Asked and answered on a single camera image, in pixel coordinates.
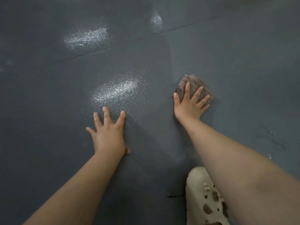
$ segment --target brown cloth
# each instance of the brown cloth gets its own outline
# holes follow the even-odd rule
[[[177,92],[177,94],[180,97],[180,102],[183,99],[183,95],[184,95],[184,92],[185,92],[185,85],[186,85],[187,82],[190,83],[190,99],[193,97],[193,95],[196,93],[198,88],[201,87],[201,86],[203,86],[203,89],[201,91],[201,94],[200,94],[197,102],[200,102],[202,99],[204,99],[204,97],[206,95],[209,95],[210,97],[209,97],[208,101],[205,104],[205,105],[207,105],[215,98],[212,94],[210,94],[210,92],[208,90],[209,87],[204,83],[203,80],[201,80],[199,77],[197,77],[195,75],[185,75],[182,78],[182,80],[179,82],[179,84],[176,88],[176,91],[175,91],[175,92]]]

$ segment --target wet floor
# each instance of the wet floor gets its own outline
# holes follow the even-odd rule
[[[300,179],[299,0],[0,0],[0,224],[21,224],[93,155],[85,127],[127,112],[132,150],[95,224],[186,224],[201,164],[173,116],[184,74],[203,121]]]

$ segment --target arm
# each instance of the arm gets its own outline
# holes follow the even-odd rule
[[[187,83],[182,102],[175,93],[174,113],[238,223],[298,224],[300,182],[265,156],[202,123],[199,118],[209,97],[196,103],[201,90],[189,99]]]
[[[125,112],[113,124],[108,109],[103,107],[103,111],[104,125],[98,113],[94,113],[97,132],[86,129],[92,136],[95,155],[24,225],[92,224],[110,178],[123,155],[130,153],[123,139]]]

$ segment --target water droplet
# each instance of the water droplet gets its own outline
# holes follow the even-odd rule
[[[272,159],[273,159],[273,153],[270,153],[270,154],[268,155],[268,158],[272,160]]]

